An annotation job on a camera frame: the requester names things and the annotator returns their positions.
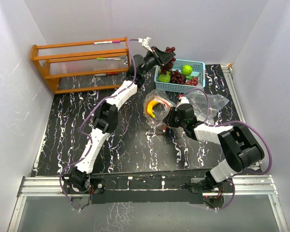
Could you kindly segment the dark purple fake grapes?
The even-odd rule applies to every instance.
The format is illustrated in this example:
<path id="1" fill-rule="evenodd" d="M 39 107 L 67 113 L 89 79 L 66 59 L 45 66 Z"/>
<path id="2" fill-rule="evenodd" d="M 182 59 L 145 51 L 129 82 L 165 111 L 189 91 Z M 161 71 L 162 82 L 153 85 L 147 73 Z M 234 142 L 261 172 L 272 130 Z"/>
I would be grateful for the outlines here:
<path id="1" fill-rule="evenodd" d="M 166 47 L 165 48 L 165 52 L 171 53 L 171 52 L 174 52 L 174 51 L 175 51 L 175 47 Z M 161 66 L 159 74 L 166 75 L 169 72 L 171 72 L 175 61 L 176 61 L 176 58 L 173 57 L 167 64 L 165 64 L 164 66 Z"/>

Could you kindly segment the zip bag red seal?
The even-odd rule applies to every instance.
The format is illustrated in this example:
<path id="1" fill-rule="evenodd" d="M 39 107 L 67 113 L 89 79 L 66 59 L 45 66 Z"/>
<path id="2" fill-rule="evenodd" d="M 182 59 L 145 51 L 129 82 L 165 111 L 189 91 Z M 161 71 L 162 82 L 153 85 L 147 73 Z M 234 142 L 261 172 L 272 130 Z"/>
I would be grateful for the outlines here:
<path id="1" fill-rule="evenodd" d="M 220 94 L 205 94 L 203 88 L 197 87 L 184 93 L 183 96 L 192 105 L 197 119 L 209 124 L 214 124 L 214 118 L 229 102 L 226 97 Z"/>

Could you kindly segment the green bumpy fake fruit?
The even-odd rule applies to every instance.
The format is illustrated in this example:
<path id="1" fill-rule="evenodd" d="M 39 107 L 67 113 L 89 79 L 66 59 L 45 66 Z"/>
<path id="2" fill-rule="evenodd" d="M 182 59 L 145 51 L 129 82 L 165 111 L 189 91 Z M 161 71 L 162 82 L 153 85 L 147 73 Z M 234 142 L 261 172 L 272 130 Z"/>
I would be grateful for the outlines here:
<path id="1" fill-rule="evenodd" d="M 181 73 L 184 76 L 190 76 L 192 72 L 193 72 L 193 68 L 191 66 L 189 66 L 189 65 L 183 65 L 182 66 Z"/>

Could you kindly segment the zip bag with grapes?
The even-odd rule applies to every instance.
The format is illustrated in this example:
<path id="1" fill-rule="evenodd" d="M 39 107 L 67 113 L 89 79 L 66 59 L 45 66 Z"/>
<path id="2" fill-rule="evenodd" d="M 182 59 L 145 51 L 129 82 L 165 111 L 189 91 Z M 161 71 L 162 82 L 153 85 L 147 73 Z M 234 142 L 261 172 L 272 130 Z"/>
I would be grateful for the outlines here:
<path id="1" fill-rule="evenodd" d="M 158 101 L 160 104 L 156 105 L 153 108 L 153 112 L 155 114 L 155 118 L 150 117 L 146 113 L 146 106 L 149 101 Z M 146 117 L 146 121 L 151 128 L 158 129 L 160 131 L 166 131 L 166 124 L 163 122 L 165 117 L 168 115 L 170 109 L 175 107 L 175 103 L 171 101 L 166 92 L 159 89 L 154 89 L 153 91 L 149 92 L 144 101 L 143 112 Z"/>

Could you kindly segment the green fake chili pepper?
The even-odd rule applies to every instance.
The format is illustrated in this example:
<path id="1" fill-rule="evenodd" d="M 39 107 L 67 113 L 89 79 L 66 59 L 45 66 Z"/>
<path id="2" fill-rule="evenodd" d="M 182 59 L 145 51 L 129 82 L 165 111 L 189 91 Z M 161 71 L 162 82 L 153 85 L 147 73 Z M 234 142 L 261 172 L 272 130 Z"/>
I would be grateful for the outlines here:
<path id="1" fill-rule="evenodd" d="M 187 80 L 191 80 L 191 79 L 193 79 L 193 78 L 195 78 L 195 76 L 188 76 L 188 75 L 186 76 L 186 79 L 187 79 Z"/>

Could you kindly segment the yellow fake banana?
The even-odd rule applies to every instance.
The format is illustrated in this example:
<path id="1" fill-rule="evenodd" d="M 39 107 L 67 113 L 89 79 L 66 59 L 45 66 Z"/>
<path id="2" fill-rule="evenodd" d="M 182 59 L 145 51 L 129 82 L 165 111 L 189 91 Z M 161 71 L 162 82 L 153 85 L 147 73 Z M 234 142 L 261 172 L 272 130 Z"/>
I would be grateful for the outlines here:
<path id="1" fill-rule="evenodd" d="M 148 102 L 148 104 L 147 104 L 147 106 L 146 106 L 146 113 L 147 113 L 150 117 L 152 117 L 152 118 L 155 118 L 155 117 L 156 117 L 155 114 L 154 114 L 154 112 L 153 112 L 153 108 L 154 108 L 156 105 L 158 105 L 158 104 L 160 104 L 159 101 L 149 101 L 149 102 Z"/>

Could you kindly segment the light blue plastic basket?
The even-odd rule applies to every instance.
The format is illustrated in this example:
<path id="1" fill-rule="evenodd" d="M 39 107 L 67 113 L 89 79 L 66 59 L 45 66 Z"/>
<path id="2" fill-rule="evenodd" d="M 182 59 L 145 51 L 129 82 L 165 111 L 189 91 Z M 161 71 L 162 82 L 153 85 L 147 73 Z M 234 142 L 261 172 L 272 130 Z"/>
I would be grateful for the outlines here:
<path id="1" fill-rule="evenodd" d="M 205 87 L 205 63 L 200 61 L 192 61 L 192 60 L 183 60 L 183 59 L 177 59 L 174 62 L 174 65 L 172 67 L 172 71 L 178 71 L 181 73 L 182 66 L 183 65 L 189 65 L 193 68 L 193 72 L 190 76 L 196 76 L 199 78 L 199 83 L 197 86 L 188 86 L 188 85 L 179 85 L 179 84 L 172 84 L 172 83 L 162 83 L 158 81 L 158 76 L 160 67 L 155 67 L 155 75 L 154 75 L 154 81 L 156 83 L 156 88 L 168 92 L 177 92 L 177 93 L 184 93 L 187 92 L 195 87 L 202 88 Z"/>

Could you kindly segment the red fake grape bunch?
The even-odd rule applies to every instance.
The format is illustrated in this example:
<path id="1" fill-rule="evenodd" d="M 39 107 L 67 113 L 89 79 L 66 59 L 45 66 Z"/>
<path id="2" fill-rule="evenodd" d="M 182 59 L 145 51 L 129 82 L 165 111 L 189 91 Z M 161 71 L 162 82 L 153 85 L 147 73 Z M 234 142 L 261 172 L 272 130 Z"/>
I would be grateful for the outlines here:
<path id="1" fill-rule="evenodd" d="M 191 79 L 189 79 L 187 82 L 186 82 L 186 85 L 188 86 L 197 86 L 199 83 L 199 78 L 198 77 L 192 77 Z"/>

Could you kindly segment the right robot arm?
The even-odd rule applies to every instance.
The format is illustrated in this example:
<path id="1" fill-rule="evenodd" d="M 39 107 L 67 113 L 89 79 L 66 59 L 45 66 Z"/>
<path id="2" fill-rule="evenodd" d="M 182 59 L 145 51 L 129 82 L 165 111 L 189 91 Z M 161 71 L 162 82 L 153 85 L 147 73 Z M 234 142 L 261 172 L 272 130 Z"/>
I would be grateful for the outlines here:
<path id="1" fill-rule="evenodd" d="M 203 180 L 189 183 L 188 186 L 191 188 L 216 192 L 228 178 L 242 172 L 265 156 L 264 150 L 246 125 L 241 122 L 219 127 L 207 125 L 197 119 L 189 103 L 172 107 L 163 122 L 168 127 L 181 127 L 186 136 L 193 140 L 208 141 L 222 148 L 225 159 L 206 172 Z"/>

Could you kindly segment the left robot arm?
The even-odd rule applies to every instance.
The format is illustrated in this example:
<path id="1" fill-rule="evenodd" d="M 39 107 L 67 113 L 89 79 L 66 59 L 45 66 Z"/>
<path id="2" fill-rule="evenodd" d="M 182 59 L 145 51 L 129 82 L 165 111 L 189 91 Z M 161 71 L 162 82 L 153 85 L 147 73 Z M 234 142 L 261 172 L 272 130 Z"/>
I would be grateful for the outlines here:
<path id="1" fill-rule="evenodd" d="M 79 161 L 72 165 L 72 170 L 61 179 L 73 190 L 84 193 L 89 190 L 89 176 L 92 173 L 96 157 L 106 140 L 118 124 L 118 111 L 122 105 L 137 93 L 144 83 L 144 75 L 154 66 L 169 68 L 175 59 L 175 48 L 166 47 L 161 51 L 151 47 L 145 57 L 134 55 L 132 65 L 126 73 L 126 80 L 111 96 L 103 98 L 81 124 L 79 132 L 88 138 Z"/>

